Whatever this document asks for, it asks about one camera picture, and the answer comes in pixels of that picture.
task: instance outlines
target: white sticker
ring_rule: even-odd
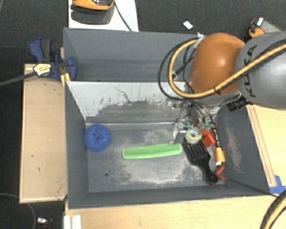
[[[262,25],[262,23],[263,23],[263,21],[264,21],[264,19],[263,18],[259,18],[258,19],[258,22],[257,22],[257,26],[261,26]]]
[[[184,25],[187,29],[189,29],[189,30],[190,30],[191,28],[193,28],[192,24],[191,24],[189,21],[184,22],[183,25]]]

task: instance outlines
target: blue tape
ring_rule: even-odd
[[[275,178],[276,178],[277,186],[276,187],[269,187],[270,193],[271,194],[281,194],[282,192],[284,192],[286,190],[286,186],[282,185],[280,176],[275,175]]]

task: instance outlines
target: green brush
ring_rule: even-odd
[[[170,145],[167,143],[125,148],[123,149],[123,157],[125,159],[156,158],[177,155],[181,152],[182,147],[180,144]]]

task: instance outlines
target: black carpet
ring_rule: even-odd
[[[263,16],[286,30],[286,0],[135,0],[140,31],[211,34],[227,32],[242,38],[254,17]],[[192,30],[183,22],[189,20]],[[23,73],[32,60],[28,44],[52,37],[62,46],[67,26],[67,0],[5,0],[0,17],[0,81]],[[21,141],[21,83],[0,88],[0,192],[18,194]],[[33,205],[48,228],[62,227],[62,202]],[[0,197],[0,229],[31,228],[31,212],[13,198]]]

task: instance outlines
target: blue scrub ball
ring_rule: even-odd
[[[110,144],[111,135],[105,126],[93,124],[86,129],[84,141],[87,149],[101,152]]]

